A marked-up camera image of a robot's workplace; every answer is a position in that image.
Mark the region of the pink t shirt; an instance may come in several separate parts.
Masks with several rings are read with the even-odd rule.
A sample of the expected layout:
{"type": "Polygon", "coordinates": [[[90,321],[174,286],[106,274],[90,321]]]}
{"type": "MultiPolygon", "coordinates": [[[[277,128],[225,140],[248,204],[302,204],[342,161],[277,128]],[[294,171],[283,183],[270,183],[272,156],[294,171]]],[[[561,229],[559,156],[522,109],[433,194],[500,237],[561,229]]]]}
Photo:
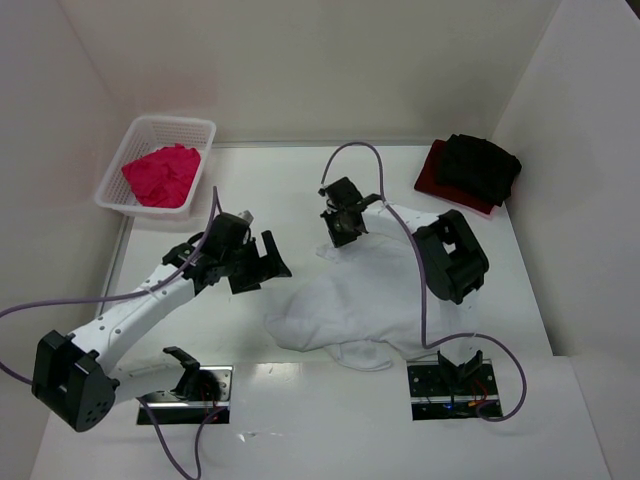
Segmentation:
{"type": "Polygon", "coordinates": [[[144,207],[181,207],[187,200],[201,156],[181,144],[163,147],[121,168],[139,204],[144,207]]]}

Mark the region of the black folded t shirt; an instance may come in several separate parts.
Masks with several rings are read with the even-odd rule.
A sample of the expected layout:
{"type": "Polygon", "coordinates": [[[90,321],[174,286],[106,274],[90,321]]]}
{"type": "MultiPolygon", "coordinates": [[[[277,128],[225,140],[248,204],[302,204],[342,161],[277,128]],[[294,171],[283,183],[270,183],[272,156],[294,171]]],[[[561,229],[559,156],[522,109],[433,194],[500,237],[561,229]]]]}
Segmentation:
{"type": "Polygon", "coordinates": [[[522,171],[520,160],[494,143],[452,134],[436,167],[439,185],[455,187],[478,200],[501,206],[522,171]]]}

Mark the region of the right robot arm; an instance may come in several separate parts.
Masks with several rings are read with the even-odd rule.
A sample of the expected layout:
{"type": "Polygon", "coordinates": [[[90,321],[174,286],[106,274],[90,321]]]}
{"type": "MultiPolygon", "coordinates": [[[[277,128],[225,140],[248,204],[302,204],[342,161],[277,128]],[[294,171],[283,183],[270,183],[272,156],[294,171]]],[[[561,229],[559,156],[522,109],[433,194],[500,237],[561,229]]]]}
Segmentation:
{"type": "Polygon", "coordinates": [[[470,339],[477,327],[477,294],[489,270],[464,215],[454,209],[437,215],[396,206],[380,193],[364,196],[347,177],[321,186],[319,195],[326,200],[320,217],[335,247],[366,234],[409,245],[420,281],[421,345],[436,351],[448,392],[461,393],[483,362],[482,351],[470,339]]]}

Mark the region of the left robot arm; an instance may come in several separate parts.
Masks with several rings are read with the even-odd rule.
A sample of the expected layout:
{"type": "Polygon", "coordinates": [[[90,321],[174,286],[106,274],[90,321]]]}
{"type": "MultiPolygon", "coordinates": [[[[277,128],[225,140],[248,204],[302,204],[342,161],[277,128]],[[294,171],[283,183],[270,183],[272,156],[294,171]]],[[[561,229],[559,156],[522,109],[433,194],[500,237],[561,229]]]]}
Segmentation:
{"type": "Polygon", "coordinates": [[[173,359],[166,366],[131,373],[117,364],[160,321],[221,279],[240,294],[291,277],[269,230],[261,234],[266,252],[259,253],[251,222],[248,213],[215,216],[108,311],[69,334],[46,334],[36,349],[32,394],[76,432],[95,427],[115,405],[156,391],[180,400],[219,400],[216,377],[177,346],[164,348],[173,359]]]}

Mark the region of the white plastic basket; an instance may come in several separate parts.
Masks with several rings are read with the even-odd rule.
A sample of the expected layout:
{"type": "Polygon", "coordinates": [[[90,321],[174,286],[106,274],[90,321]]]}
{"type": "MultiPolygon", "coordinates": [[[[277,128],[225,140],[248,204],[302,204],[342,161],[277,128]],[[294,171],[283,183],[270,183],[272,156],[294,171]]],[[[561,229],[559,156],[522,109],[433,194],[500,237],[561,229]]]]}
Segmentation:
{"type": "Polygon", "coordinates": [[[210,120],[135,119],[99,184],[96,204],[127,216],[187,219],[215,134],[210,120]]]}

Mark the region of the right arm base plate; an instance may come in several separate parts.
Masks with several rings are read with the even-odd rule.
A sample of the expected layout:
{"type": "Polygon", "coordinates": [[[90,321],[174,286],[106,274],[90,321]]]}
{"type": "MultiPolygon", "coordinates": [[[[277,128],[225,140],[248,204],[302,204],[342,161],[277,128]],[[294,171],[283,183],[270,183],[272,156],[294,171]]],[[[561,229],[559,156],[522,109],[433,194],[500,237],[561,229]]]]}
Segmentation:
{"type": "Polygon", "coordinates": [[[489,418],[503,415],[499,391],[490,361],[451,390],[436,360],[410,362],[406,366],[414,421],[478,418],[477,409],[489,418]]]}

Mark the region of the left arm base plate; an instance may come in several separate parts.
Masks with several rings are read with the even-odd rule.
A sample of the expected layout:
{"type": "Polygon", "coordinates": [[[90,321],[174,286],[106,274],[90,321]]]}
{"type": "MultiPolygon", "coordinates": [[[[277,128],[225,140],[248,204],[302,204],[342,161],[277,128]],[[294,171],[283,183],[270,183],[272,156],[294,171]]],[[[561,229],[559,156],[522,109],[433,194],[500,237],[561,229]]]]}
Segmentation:
{"type": "Polygon", "coordinates": [[[157,391],[145,395],[144,400],[161,426],[198,425],[209,415],[210,424],[228,424],[233,373],[231,365],[203,366],[196,386],[186,395],[157,391]]]}

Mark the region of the dark red folded t shirt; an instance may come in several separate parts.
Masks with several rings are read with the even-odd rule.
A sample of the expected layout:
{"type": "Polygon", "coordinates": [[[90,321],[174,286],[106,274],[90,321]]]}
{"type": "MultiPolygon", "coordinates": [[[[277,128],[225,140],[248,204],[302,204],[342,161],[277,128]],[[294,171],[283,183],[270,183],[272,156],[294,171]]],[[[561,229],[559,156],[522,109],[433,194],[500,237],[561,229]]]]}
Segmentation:
{"type": "Polygon", "coordinates": [[[490,216],[496,208],[495,205],[481,200],[458,187],[437,182],[437,173],[444,158],[445,146],[446,142],[444,140],[435,140],[433,142],[414,183],[414,190],[462,205],[485,216],[490,216]]]}

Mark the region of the white t shirt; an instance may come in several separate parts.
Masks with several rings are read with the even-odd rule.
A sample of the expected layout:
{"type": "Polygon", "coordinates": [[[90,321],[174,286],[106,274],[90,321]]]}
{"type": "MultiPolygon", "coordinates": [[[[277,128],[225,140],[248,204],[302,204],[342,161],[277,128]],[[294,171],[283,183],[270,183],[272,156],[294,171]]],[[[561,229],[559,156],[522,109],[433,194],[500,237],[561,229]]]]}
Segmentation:
{"type": "Polygon", "coordinates": [[[323,349],[361,371],[390,367],[385,345],[406,360],[435,351],[421,345],[418,267],[406,242],[366,234],[341,248],[326,243],[316,254],[327,269],[264,321],[279,347],[323,349]]]}

